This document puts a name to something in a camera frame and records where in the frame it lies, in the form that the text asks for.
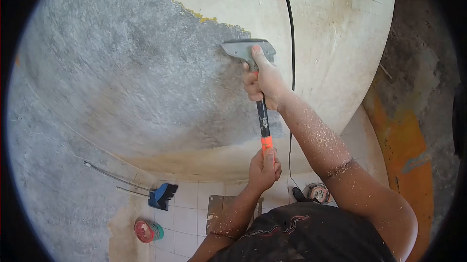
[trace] black cable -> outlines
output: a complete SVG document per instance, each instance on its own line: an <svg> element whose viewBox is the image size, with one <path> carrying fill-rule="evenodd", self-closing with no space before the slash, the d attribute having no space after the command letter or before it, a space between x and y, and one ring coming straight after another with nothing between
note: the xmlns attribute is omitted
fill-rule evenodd
<svg viewBox="0 0 467 262"><path fill-rule="evenodd" d="M289 11L290 37L292 41L292 90L295 91L295 32L293 28L293 17L292 17L292 8L290 6L290 0L285 0L285 2L287 3L287 10ZM295 183L295 186L298 189L300 189L300 187L298 187L295 180L292 178L292 171L290 169L290 155L291 154L292 154L292 131L290 132L290 140L289 140L289 173L290 173L290 179L292 179L293 183Z"/></svg>

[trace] orange painted surface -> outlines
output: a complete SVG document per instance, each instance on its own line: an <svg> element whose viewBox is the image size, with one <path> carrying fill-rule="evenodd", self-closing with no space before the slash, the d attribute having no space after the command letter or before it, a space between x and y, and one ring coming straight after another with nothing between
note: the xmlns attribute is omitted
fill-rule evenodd
<svg viewBox="0 0 467 262"><path fill-rule="evenodd" d="M381 146L389 187L407 200L417 216L418 236L407 261L418 261L430 242L434 211L431 162L424 157L426 144L418 119L410 110L398 110L396 118L389 117L373 87L370 87L363 106ZM422 161L403 173L404 166L414 158Z"/></svg>

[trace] scraper handle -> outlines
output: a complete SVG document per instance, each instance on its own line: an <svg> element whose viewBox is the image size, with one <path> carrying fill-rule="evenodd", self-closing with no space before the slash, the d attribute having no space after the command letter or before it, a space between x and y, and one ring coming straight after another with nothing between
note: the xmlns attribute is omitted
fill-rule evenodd
<svg viewBox="0 0 467 262"><path fill-rule="evenodd" d="M268 119L268 110L266 109L266 101L263 97L261 101L256 101L256 107L258 108L258 118L260 120L260 129L261 129L261 148L264 152L268 148L272 148L272 136L269 131L269 119Z"/></svg>

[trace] floor tile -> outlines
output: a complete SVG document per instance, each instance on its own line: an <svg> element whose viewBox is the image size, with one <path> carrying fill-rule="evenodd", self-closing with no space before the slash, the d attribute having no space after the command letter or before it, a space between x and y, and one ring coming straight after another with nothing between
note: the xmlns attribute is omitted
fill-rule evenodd
<svg viewBox="0 0 467 262"><path fill-rule="evenodd" d="M207 209L198 209L198 236L206 236Z"/></svg>
<svg viewBox="0 0 467 262"><path fill-rule="evenodd" d="M175 195L176 207L196 209L198 206L198 183L178 182L178 189Z"/></svg>
<svg viewBox="0 0 467 262"><path fill-rule="evenodd" d="M154 246L161 250L174 253L174 231L164 229L164 237L154 241Z"/></svg>
<svg viewBox="0 0 467 262"><path fill-rule="evenodd" d="M201 246L201 243L204 241L206 237L198 236L198 248Z"/></svg>
<svg viewBox="0 0 467 262"><path fill-rule="evenodd" d="M154 210L154 221L160 224L163 228L174 229L174 206L169 206L168 210Z"/></svg>
<svg viewBox="0 0 467 262"><path fill-rule="evenodd" d="M156 262L155 261L155 248L154 247L149 247L149 262Z"/></svg>
<svg viewBox="0 0 467 262"><path fill-rule="evenodd" d="M289 200L290 200L290 203L296 202L295 197L292 194L292 189L295 186L298 186L300 188L300 190L304 192L304 195L306 195L307 192L308 192L307 186L309 184L311 184L311 183L322 183L321 179L318 177L318 175L315 172L292 174L290 176L287 176L287 178L288 178L288 182L289 182Z"/></svg>
<svg viewBox="0 0 467 262"><path fill-rule="evenodd" d="M187 262L190 258L175 254L175 262Z"/></svg>
<svg viewBox="0 0 467 262"><path fill-rule="evenodd" d="M155 260L156 262L175 262L175 255L173 253L164 251L159 248L155 249Z"/></svg>
<svg viewBox="0 0 467 262"><path fill-rule="evenodd" d="M247 182L225 184L226 196L238 196L247 186Z"/></svg>
<svg viewBox="0 0 467 262"><path fill-rule="evenodd" d="M175 232L175 254L192 257L198 249L198 236Z"/></svg>
<svg viewBox="0 0 467 262"><path fill-rule="evenodd" d="M279 181L274 182L272 187L267 189L261 197L264 197L262 206L265 208L281 207L289 204L287 177L282 176Z"/></svg>
<svg viewBox="0 0 467 262"><path fill-rule="evenodd" d="M225 186L222 182L199 182L198 183L198 209L207 209L209 196L225 195Z"/></svg>
<svg viewBox="0 0 467 262"><path fill-rule="evenodd" d="M305 189L305 187L311 183L321 182L321 179L318 177L318 175L314 171L309 172L309 173L292 174L287 177L288 177L289 187L290 186L295 187L295 183L296 183L298 187L300 188L300 190Z"/></svg>
<svg viewBox="0 0 467 262"><path fill-rule="evenodd" d="M198 232L197 209L175 207L174 230L186 234L196 235Z"/></svg>

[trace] forearm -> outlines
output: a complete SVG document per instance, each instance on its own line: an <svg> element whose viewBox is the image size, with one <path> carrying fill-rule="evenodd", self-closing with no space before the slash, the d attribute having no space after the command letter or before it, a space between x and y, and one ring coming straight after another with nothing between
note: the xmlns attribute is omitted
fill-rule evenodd
<svg viewBox="0 0 467 262"><path fill-rule="evenodd" d="M256 192L249 186L245 187L227 212L217 220L211 232L234 240L240 238L247 230L260 196L261 192Z"/></svg>
<svg viewBox="0 0 467 262"><path fill-rule="evenodd" d="M230 246L247 230L261 192L249 186L238 195L227 212L211 227L210 233L199 246L190 262L209 260L220 249Z"/></svg>
<svg viewBox="0 0 467 262"><path fill-rule="evenodd" d="M300 145L312 169L321 179L351 160L342 139L293 91L286 92L277 111Z"/></svg>

